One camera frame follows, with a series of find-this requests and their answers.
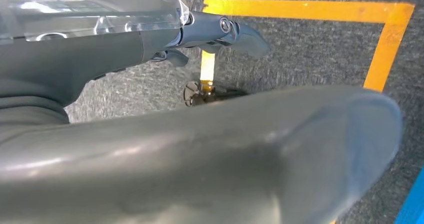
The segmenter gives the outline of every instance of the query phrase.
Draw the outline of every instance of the transparent plastic cover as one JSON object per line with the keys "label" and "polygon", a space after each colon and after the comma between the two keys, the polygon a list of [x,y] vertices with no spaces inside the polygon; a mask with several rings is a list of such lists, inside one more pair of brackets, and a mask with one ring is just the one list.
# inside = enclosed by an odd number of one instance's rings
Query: transparent plastic cover
{"label": "transparent plastic cover", "polygon": [[177,29],[188,19],[183,0],[1,0],[0,44]]}

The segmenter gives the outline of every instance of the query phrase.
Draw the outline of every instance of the blue edge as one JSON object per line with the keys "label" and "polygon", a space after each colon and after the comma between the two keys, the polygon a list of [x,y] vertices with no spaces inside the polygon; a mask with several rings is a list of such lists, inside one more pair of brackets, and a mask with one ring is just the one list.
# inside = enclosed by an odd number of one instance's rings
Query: blue edge
{"label": "blue edge", "polygon": [[409,192],[395,224],[424,224],[424,168]]}

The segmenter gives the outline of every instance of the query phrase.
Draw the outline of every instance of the yellow tape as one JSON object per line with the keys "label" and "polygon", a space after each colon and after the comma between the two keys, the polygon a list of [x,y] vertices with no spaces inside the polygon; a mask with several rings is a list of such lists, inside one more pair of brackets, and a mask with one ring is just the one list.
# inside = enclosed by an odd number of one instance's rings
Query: yellow tape
{"label": "yellow tape", "polygon": [[[406,3],[307,0],[204,0],[204,3],[207,5],[204,12],[219,15],[385,24],[364,83],[365,88],[376,91],[383,91],[415,7]],[[214,79],[214,57],[203,52],[201,80]]]}

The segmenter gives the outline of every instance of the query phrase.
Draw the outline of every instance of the screw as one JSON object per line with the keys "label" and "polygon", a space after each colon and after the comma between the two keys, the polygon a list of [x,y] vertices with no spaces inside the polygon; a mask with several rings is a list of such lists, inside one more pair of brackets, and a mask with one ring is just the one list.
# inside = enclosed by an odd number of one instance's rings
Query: screw
{"label": "screw", "polygon": [[231,24],[230,24],[230,22],[229,22],[229,20],[227,18],[222,18],[220,24],[221,24],[221,30],[224,33],[227,34],[227,33],[230,32],[230,30],[231,30]]}

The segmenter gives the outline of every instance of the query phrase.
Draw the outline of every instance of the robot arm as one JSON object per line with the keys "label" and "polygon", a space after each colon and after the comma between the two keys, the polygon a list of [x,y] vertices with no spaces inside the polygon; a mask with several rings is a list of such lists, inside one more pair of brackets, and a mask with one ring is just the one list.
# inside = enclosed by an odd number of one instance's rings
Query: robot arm
{"label": "robot arm", "polygon": [[[0,3],[1,223],[325,223],[399,146],[397,105],[355,87],[69,124],[63,107],[106,73],[148,60],[183,65],[178,48],[259,56],[268,45],[181,0],[149,0],[148,13],[132,9],[147,0],[19,1]],[[81,1],[97,9],[63,11]]]}

